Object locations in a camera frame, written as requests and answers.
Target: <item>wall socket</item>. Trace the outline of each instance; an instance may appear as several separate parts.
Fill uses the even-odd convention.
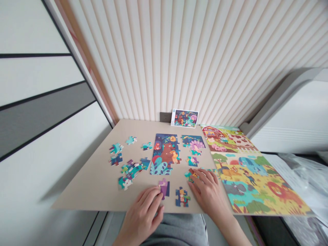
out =
[[[171,123],[172,113],[160,112],[160,122]]]

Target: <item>hand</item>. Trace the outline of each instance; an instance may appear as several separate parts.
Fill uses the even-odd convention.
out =
[[[158,186],[142,191],[126,212],[113,246],[140,245],[146,240],[163,220],[164,206],[159,207],[162,197]]]
[[[232,223],[234,216],[225,200],[218,177],[205,169],[194,169],[194,172],[199,178],[190,176],[194,183],[188,184],[200,207],[218,227]]]

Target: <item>left hand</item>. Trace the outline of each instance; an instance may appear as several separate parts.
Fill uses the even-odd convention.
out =
[[[163,220],[164,206],[159,206],[162,197],[163,193],[158,186],[142,191],[126,212],[120,233],[113,246],[140,245],[145,241]]]

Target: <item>table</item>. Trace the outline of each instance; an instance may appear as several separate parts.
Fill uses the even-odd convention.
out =
[[[177,134],[180,150],[180,164],[172,164],[171,175],[150,175],[148,170],[143,170],[133,179],[133,184],[126,191],[118,185],[118,178],[123,176],[122,166],[130,159],[140,162],[141,158],[152,159],[153,149],[143,151],[142,144],[152,142],[154,146],[157,133]],[[202,155],[197,156],[200,162],[198,167],[214,169],[210,149],[205,136],[198,125],[194,128],[170,126],[169,123],[120,120],[114,129],[109,133],[86,164],[72,179],[63,193],[53,204],[54,209],[73,210],[95,210],[95,211],[127,211],[137,195],[147,187],[158,185],[163,178],[170,181],[170,196],[165,197],[162,204],[165,206],[165,213],[203,213],[195,197],[193,196],[184,176],[190,166],[187,157],[191,155],[191,149],[183,147],[181,135],[202,136],[206,149],[202,149]],[[137,137],[137,141],[132,145],[127,145],[125,141],[129,136]],[[118,166],[112,166],[109,160],[114,154],[110,154],[109,148],[113,144],[120,143],[124,146],[122,150],[123,162]],[[177,207],[175,200],[176,189],[183,187],[191,197],[189,207]]]

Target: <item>gray pants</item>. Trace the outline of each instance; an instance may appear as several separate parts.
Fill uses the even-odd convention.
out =
[[[204,217],[202,214],[164,214],[156,231],[141,245],[208,246]]]

